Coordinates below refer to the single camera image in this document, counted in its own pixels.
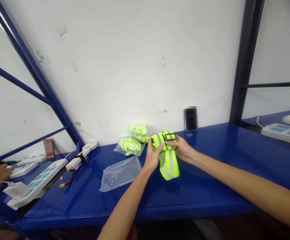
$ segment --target white wall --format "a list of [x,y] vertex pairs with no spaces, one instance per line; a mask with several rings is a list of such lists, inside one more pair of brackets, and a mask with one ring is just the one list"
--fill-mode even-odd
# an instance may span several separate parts
[[187,106],[200,127],[228,121],[244,1],[2,3],[85,142],[135,120],[183,130]]
[[[41,93],[1,28],[0,67]],[[0,155],[61,127],[51,107],[0,77]],[[66,131],[58,133],[54,138],[58,141],[59,152],[75,149]],[[38,143],[7,160],[43,153],[43,144]]]
[[[290,1],[265,1],[249,82],[290,82]],[[243,118],[288,110],[290,87],[252,88]]]

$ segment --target red wire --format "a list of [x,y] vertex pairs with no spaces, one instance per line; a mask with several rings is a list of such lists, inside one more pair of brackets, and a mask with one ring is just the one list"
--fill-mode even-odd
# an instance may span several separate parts
[[65,186],[68,186],[68,185],[70,185],[70,184],[72,183],[72,181],[74,180],[74,177],[75,177],[75,173],[76,173],[76,170],[74,171],[74,174],[73,174],[73,176],[72,176],[72,178],[71,178],[70,183],[66,184]]

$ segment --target neon yellow vest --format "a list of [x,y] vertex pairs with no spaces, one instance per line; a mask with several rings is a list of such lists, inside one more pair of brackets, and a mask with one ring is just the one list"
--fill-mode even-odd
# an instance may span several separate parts
[[141,151],[141,143],[132,138],[122,138],[119,142],[119,146],[126,152],[126,156],[131,154],[137,155]]
[[166,145],[166,141],[176,141],[176,135],[172,131],[162,131],[151,137],[153,149],[163,143],[164,148],[159,154],[160,171],[163,178],[168,181],[179,176],[178,163],[175,153],[176,146]]
[[132,138],[142,143],[148,143],[148,139],[150,139],[146,124],[131,124],[129,127],[129,132],[133,134]]

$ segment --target power strip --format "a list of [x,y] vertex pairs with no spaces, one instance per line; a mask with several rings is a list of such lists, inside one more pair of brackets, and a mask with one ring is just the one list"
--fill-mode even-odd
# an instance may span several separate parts
[[15,168],[14,170],[12,170],[11,175],[9,176],[8,179],[26,175],[37,166],[38,166],[38,163],[32,163],[32,164],[28,164],[19,168]]
[[43,162],[45,160],[46,156],[32,156],[31,158],[26,157],[22,161],[17,163],[17,166],[23,166],[31,163],[36,163],[36,162]]
[[18,208],[30,203],[51,181],[51,179],[53,179],[53,177],[56,176],[56,174],[67,164],[67,162],[67,159],[60,159],[53,162],[27,185],[30,188],[30,191],[25,196],[13,198],[7,203],[7,205],[12,209],[17,210]]
[[267,125],[262,129],[262,135],[276,138],[290,143],[290,126],[285,124],[274,123]]

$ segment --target black buckle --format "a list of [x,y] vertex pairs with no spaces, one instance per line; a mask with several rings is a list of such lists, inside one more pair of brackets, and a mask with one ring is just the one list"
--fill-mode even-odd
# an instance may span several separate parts
[[[173,138],[173,139],[167,139],[166,138],[167,135],[175,135],[175,138]],[[176,134],[174,134],[174,133],[166,133],[165,134],[165,141],[174,141],[174,140],[177,140]]]

